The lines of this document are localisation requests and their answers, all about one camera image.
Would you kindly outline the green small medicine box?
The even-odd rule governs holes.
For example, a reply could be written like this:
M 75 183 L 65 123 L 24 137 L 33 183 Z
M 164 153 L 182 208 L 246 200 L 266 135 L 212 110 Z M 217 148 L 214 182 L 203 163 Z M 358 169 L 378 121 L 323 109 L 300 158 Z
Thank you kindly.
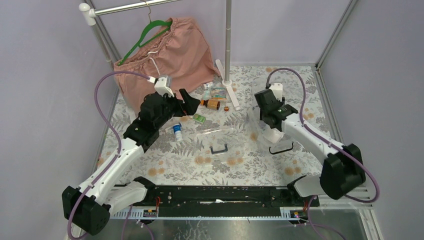
M 197 113 L 192 116 L 192 119 L 201 124 L 203 124 L 206 121 L 205 116 L 197 114 Z

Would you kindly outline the brown medicine bottle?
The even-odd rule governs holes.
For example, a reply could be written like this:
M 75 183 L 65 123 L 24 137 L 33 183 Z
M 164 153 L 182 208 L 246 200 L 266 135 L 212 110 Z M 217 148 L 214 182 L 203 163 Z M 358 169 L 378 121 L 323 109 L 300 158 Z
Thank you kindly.
M 201 100 L 200 105 L 211 110 L 219 110 L 221 106 L 221 102 L 215 99 L 207 99 L 207 100 Z

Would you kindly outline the white gauze pack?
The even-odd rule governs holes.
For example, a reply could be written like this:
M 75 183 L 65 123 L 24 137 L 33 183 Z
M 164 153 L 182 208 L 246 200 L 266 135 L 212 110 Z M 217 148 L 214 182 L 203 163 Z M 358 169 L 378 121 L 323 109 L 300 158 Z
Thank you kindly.
M 263 137 L 265 140 L 269 141 L 270 143 L 276 144 L 284 137 L 284 133 L 281 131 L 278 131 L 275 128 L 266 129 L 263 132 Z

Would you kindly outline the blue white medicine bottle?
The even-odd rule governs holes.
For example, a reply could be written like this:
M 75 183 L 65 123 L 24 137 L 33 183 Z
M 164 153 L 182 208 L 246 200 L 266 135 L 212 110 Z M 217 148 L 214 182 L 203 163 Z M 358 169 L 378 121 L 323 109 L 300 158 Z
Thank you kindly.
M 176 141 L 181 142 L 183 140 L 181 123 L 177 123 L 177 124 L 173 125 L 172 130 L 173 130 Z

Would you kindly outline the clear plastic kit box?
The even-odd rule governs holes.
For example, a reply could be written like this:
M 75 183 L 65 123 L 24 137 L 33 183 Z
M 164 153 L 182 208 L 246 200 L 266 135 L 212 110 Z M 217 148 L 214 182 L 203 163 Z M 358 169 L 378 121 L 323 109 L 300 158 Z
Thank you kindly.
M 271 155 L 278 155 L 292 151 L 295 141 L 276 128 L 270 128 L 260 120 L 260 109 L 253 106 L 247 111 L 248 122 L 252 132 L 256 135 L 258 148 Z

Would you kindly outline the clear box lid black handle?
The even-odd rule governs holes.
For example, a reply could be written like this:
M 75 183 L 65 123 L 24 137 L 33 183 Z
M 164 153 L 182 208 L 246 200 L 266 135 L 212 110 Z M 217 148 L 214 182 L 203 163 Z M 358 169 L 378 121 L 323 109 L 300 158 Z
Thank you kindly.
M 244 135 L 234 127 L 200 131 L 192 140 L 193 155 L 200 164 L 226 163 L 244 157 Z

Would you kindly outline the clear zip bag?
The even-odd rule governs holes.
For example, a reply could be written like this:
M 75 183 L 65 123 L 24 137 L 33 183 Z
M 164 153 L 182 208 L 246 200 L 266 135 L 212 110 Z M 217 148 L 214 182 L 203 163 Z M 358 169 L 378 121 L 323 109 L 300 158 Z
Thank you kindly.
M 266 82 L 259 80 L 253 80 L 251 83 L 251 97 L 253 101 L 256 101 L 257 97 L 261 101 L 273 101 L 276 98 L 272 90 L 266 90 Z

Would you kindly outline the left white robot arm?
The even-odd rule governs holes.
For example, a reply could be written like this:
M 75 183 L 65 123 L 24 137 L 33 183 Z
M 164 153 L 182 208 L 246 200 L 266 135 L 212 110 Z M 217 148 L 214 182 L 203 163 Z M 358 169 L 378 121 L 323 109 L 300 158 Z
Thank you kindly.
M 71 240 L 96 235 L 110 217 L 127 206 L 140 202 L 152 204 L 155 192 L 139 180 L 113 191 L 122 174 L 133 161 L 139 159 L 159 137 L 160 128 L 173 117 L 193 116 L 201 101 L 179 90 L 182 99 L 159 94 L 148 94 L 138 116 L 128 126 L 118 146 L 104 164 L 78 187 L 68 186 L 62 192 L 62 206 L 67 222 L 67 236 Z

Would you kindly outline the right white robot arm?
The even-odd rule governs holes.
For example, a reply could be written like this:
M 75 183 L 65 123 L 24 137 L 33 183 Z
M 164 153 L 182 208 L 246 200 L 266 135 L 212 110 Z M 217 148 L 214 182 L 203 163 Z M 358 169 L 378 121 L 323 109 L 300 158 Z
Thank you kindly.
M 365 182 L 365 171 L 360 167 L 361 151 L 356 145 L 344 145 L 331 138 L 319 139 L 301 120 L 302 115 L 291 105 L 277 100 L 271 89 L 261 90 L 254 97 L 261 121 L 294 138 L 322 164 L 320 174 L 300 177 L 288 184 L 286 198 L 291 205 L 299 206 L 312 195 L 338 200 Z

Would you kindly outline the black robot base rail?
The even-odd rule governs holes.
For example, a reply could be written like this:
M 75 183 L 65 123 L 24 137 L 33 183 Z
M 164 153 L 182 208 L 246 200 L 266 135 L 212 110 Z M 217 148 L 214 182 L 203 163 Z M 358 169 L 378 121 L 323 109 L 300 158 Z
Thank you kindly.
M 309 197 L 275 186 L 157 185 L 136 207 L 158 210 L 159 217 L 279 217 L 281 208 L 303 210 Z

